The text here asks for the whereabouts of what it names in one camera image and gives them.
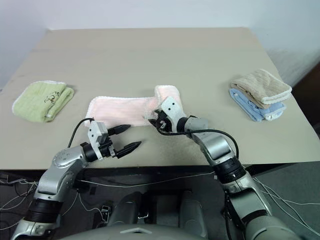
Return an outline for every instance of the beige table top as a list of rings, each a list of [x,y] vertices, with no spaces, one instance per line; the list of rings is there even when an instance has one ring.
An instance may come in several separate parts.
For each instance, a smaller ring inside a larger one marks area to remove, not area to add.
[[[174,85],[187,115],[237,140],[242,164],[318,161],[320,141],[295,99],[277,120],[253,122],[231,99],[230,81],[256,69],[279,78],[246,28],[90,29],[49,31],[0,93],[0,169],[46,169],[65,148],[96,96],[148,97],[156,85]],[[66,82],[73,99],[54,121],[32,123],[12,114],[12,103],[32,82]],[[82,126],[73,145],[87,141]],[[142,140],[133,153],[94,162],[92,168],[207,165],[184,136],[132,127],[112,138],[116,147]]]

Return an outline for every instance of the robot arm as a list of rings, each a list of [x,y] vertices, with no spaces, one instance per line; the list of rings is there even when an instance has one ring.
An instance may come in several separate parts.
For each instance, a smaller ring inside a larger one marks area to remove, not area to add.
[[[227,195],[228,212],[233,222],[245,230],[247,240],[298,240],[283,222],[272,216],[264,195],[245,171],[237,155],[218,132],[208,129],[208,121],[187,117],[173,97],[167,97],[150,123],[163,135],[187,135],[200,146]]]
[[[11,239],[25,236],[48,237],[58,228],[59,212],[77,174],[97,159],[110,156],[119,159],[141,144],[141,141],[133,142],[119,151],[114,148],[110,136],[120,134],[129,127],[130,125],[120,125],[107,130],[102,122],[92,121],[88,130],[90,143],[84,142],[58,152],[49,169],[40,178],[26,216],[18,223]]]

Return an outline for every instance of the dark floor area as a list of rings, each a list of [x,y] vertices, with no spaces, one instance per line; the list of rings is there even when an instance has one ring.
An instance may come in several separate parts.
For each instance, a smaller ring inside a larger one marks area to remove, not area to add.
[[[291,200],[298,203],[320,203],[320,162],[308,162],[293,164],[269,173],[258,176],[264,184],[273,188],[282,198]],[[163,176],[158,180],[170,179],[175,176]],[[122,184],[122,186],[142,184],[153,182],[155,179],[146,175],[135,176],[113,176],[113,177],[92,177],[90,181],[103,183],[107,185]],[[179,192],[184,189],[190,189],[196,195],[196,198],[200,201],[203,207],[205,222],[208,229],[208,236],[210,240],[226,240],[226,227],[224,217],[221,215],[221,210],[224,206],[224,193],[219,183],[214,180],[211,175],[203,175],[196,177],[189,177],[183,179],[177,179],[174,181],[144,185],[139,187],[118,188],[118,187],[105,187],[90,185],[90,190],[81,193],[81,199],[88,209],[101,208],[102,204],[107,201],[112,201],[113,204],[117,204],[124,196],[140,191],[145,193],[146,191],[160,191],[167,192]],[[19,185],[18,190],[20,193],[25,192],[27,185]],[[16,197],[14,187],[0,185],[0,206],[3,206],[7,201]],[[62,213],[64,213],[72,204],[75,199],[76,191],[70,192],[68,200],[62,207]],[[32,196],[28,196],[18,207],[0,211],[1,229],[12,225],[17,222],[27,210],[27,207],[32,199]],[[292,230],[298,235],[308,240],[320,239],[314,233],[309,231],[301,224],[294,221],[292,218],[283,213],[279,207],[267,197],[273,210],[273,214],[284,221]],[[20,199],[16,199],[12,205],[19,203]],[[291,204],[304,220],[314,230],[320,232],[320,205],[296,205]],[[172,195],[165,195],[159,197],[157,210],[158,210],[158,224],[178,226],[178,212],[177,212],[177,200]],[[284,206],[284,208],[290,213],[294,214],[292,210]],[[59,239],[65,236],[69,236],[75,233],[83,232],[93,228],[93,222],[96,211],[85,211],[81,205],[79,199],[75,202],[73,208],[62,217],[62,227],[59,228],[53,239]],[[0,239],[6,240],[10,238],[10,235],[14,232],[15,227],[7,230],[0,231]],[[239,236],[234,236],[233,239],[241,239]]]

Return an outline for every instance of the blue towel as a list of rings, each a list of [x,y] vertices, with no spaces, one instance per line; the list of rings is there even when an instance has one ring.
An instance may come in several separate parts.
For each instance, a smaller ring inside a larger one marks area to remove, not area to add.
[[[263,119],[272,121],[279,118],[286,105],[282,102],[276,102],[270,105],[269,108],[263,109],[257,107],[252,101],[250,101],[241,91],[235,88],[229,89],[232,99],[249,115],[249,117],[255,122],[261,122]]]

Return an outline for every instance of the folded green towel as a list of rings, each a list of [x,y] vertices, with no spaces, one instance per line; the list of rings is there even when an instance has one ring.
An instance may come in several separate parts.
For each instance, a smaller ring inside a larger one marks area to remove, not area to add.
[[[74,90],[64,82],[31,83],[12,105],[14,115],[31,122],[52,121],[73,97]]]

